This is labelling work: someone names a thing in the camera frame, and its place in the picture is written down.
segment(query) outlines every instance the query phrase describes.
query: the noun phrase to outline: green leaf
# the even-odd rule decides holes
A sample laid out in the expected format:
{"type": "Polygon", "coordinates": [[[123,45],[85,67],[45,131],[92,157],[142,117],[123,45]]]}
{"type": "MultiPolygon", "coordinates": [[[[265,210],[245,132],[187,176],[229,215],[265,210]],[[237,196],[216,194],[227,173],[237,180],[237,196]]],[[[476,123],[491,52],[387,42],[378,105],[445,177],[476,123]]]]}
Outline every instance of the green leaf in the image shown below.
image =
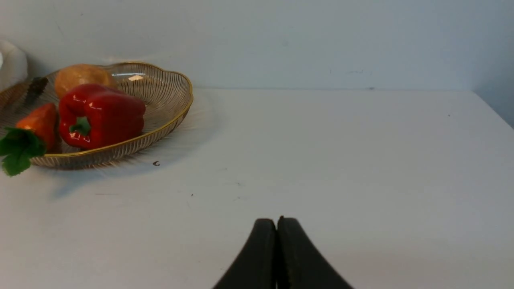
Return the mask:
{"type": "Polygon", "coordinates": [[[25,154],[10,154],[2,160],[2,169],[8,176],[19,175],[30,168],[30,157],[25,154]]]}
{"type": "Polygon", "coordinates": [[[46,153],[46,145],[32,131],[6,128],[7,135],[0,139],[2,168],[8,176],[15,176],[30,167],[30,159],[46,153]]]}

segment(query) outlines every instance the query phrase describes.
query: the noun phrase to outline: gold rim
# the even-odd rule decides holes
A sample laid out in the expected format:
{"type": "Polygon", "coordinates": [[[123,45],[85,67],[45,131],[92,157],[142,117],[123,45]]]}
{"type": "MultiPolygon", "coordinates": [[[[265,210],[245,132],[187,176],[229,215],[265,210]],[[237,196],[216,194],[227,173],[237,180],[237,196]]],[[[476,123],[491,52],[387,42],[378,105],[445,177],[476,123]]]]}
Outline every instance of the gold rim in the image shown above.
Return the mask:
{"type": "MultiPolygon", "coordinates": [[[[177,119],[182,117],[189,110],[191,105],[193,104],[193,99],[194,99],[194,96],[193,96],[193,84],[191,83],[191,80],[189,80],[189,78],[187,76],[185,76],[184,74],[182,74],[182,73],[179,73],[179,72],[176,72],[176,71],[164,70],[164,69],[162,69],[162,68],[160,68],[160,67],[158,67],[156,65],[153,65],[153,64],[150,64],[150,63],[146,63],[146,62],[140,62],[140,61],[120,62],[120,63],[111,64],[111,65],[100,65],[100,66],[112,67],[112,66],[120,66],[120,65],[126,65],[126,64],[144,64],[144,65],[148,65],[148,66],[154,67],[155,69],[158,69],[158,70],[160,70],[162,72],[165,72],[165,73],[174,73],[174,74],[178,74],[178,75],[184,77],[186,79],[188,85],[189,85],[189,95],[191,96],[191,98],[190,98],[188,104],[186,105],[186,107],[177,116],[175,116],[172,120],[168,121],[166,124],[164,124],[160,128],[155,129],[155,130],[153,130],[151,132],[145,133],[143,135],[140,135],[138,137],[131,138],[131,139],[123,141],[123,142],[119,142],[119,143],[116,143],[116,144],[112,144],[110,146],[101,147],[101,148],[97,148],[97,149],[93,149],[93,150],[88,150],[88,151],[83,151],[83,152],[75,152],[75,153],[65,153],[65,154],[45,154],[42,157],[57,157],[57,158],[60,158],[60,157],[72,157],[72,156],[93,154],[93,153],[96,153],[96,152],[100,152],[100,151],[108,150],[108,149],[115,148],[115,147],[118,147],[118,146],[122,146],[122,145],[124,145],[126,143],[133,142],[133,141],[136,141],[138,139],[142,139],[142,138],[147,137],[149,135],[153,135],[155,133],[158,133],[158,132],[162,131],[163,129],[165,129],[165,128],[169,127],[170,125],[172,125],[174,122],[176,122],[177,119]]],[[[54,74],[56,72],[58,72],[58,70],[54,71],[54,72],[52,72],[50,74],[47,74],[45,77],[49,77],[50,75],[52,75],[52,74],[54,74]]]]}

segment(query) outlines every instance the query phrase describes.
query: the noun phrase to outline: metal wire bowl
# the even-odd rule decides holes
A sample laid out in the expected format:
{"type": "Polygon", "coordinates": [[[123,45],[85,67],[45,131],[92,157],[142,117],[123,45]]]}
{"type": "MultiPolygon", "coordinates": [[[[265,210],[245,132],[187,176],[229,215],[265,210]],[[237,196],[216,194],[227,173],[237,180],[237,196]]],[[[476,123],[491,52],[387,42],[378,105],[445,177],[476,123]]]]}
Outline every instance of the metal wire bowl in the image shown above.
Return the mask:
{"type": "MultiPolygon", "coordinates": [[[[191,81],[183,74],[148,63],[124,62],[100,66],[118,82],[118,88],[145,101],[141,136],[94,150],[80,151],[63,142],[57,133],[54,151],[31,162],[51,168],[80,168],[118,160],[145,149],[172,132],[184,120],[193,103],[191,81]]],[[[59,99],[54,91],[57,71],[43,78],[13,86],[0,93],[0,128],[14,127],[35,108],[59,99]]],[[[5,135],[0,129],[0,137],[5,135]]]]}

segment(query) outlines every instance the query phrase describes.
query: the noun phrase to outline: white object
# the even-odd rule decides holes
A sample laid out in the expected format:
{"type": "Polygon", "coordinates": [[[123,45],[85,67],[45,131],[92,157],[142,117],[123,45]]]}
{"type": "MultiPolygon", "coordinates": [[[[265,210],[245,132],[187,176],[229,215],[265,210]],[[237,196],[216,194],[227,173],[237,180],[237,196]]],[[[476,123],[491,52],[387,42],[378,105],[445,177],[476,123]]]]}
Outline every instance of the white object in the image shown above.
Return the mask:
{"type": "Polygon", "coordinates": [[[27,57],[12,43],[0,40],[0,92],[27,79],[27,57]]]}
{"type": "Polygon", "coordinates": [[[0,176],[1,288],[211,288],[285,215],[356,289],[512,289],[514,132],[477,95],[194,93],[129,163],[0,176]]]}

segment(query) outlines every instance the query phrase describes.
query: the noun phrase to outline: red bell pepper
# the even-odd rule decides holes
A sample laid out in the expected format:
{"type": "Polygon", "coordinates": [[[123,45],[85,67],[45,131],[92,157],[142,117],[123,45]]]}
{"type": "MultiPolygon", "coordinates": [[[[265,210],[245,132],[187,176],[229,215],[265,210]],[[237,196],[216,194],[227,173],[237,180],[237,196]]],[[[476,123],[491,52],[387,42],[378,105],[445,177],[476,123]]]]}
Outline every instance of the red bell pepper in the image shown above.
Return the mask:
{"type": "Polygon", "coordinates": [[[100,84],[81,84],[59,103],[59,134],[72,147],[114,145],[141,134],[145,110],[137,97],[100,84]]]}

